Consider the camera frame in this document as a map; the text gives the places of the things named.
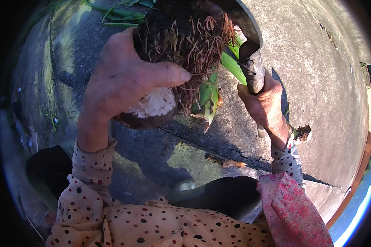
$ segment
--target asphalt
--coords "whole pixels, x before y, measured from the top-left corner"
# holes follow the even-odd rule
[[[115,3],[96,2],[107,7]],[[285,89],[290,123],[312,128],[312,140],[300,145],[299,153],[305,178],[310,180],[307,195],[326,221],[352,182],[367,136],[367,94],[359,65],[362,52],[349,31],[349,27],[357,28],[349,23],[343,27],[347,20],[343,9],[323,0],[244,3],[264,38],[263,64]],[[30,153],[74,140],[83,92],[96,59],[108,38],[124,30],[101,26],[102,17],[83,1],[65,2],[41,19],[26,38],[14,71],[13,100],[22,105]],[[338,51],[319,21],[332,33]],[[113,198],[142,203],[165,195],[185,177],[202,185],[223,176],[270,171],[270,141],[257,138],[256,124],[237,96],[237,79],[222,66],[218,78],[223,106],[206,135],[201,123],[190,124],[182,117],[146,131],[112,125],[113,136],[119,140],[110,187]],[[45,114],[56,117],[58,123]],[[242,161],[248,167],[223,170],[206,161],[205,153]]]

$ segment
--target polka dot shirt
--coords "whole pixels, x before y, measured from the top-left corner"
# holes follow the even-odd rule
[[[277,147],[271,145],[271,155],[273,158],[271,167],[272,174],[286,172],[298,184],[303,181],[302,163],[299,157],[297,147],[290,137],[287,141],[287,147],[284,151],[279,150]]]
[[[113,202],[116,141],[95,153],[74,146],[69,186],[59,198],[47,246],[275,246],[263,212],[253,224],[212,210],[174,207],[161,197],[145,205]]]

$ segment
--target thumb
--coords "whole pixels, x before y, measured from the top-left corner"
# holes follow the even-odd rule
[[[191,74],[172,62],[145,63],[147,75],[154,87],[180,86],[191,79]]]
[[[247,86],[239,83],[238,84],[238,96],[241,98],[243,102],[246,102],[250,100],[250,96],[252,95],[247,90]]]

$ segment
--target pink floral sleeve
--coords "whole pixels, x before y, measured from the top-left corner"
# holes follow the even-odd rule
[[[277,247],[333,246],[316,207],[286,172],[261,176],[257,191]]]

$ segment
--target tool handle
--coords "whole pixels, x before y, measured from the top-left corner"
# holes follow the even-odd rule
[[[257,50],[249,57],[243,57],[241,60],[241,54],[250,53],[250,50],[253,49],[253,43],[241,46],[240,55],[239,55],[239,65],[241,66],[242,72],[246,77],[247,89],[250,94],[258,95],[264,88],[264,77],[265,69],[262,65],[262,58],[260,50]],[[264,138],[267,136],[267,132],[264,130],[263,126],[257,125],[257,133],[259,138]]]

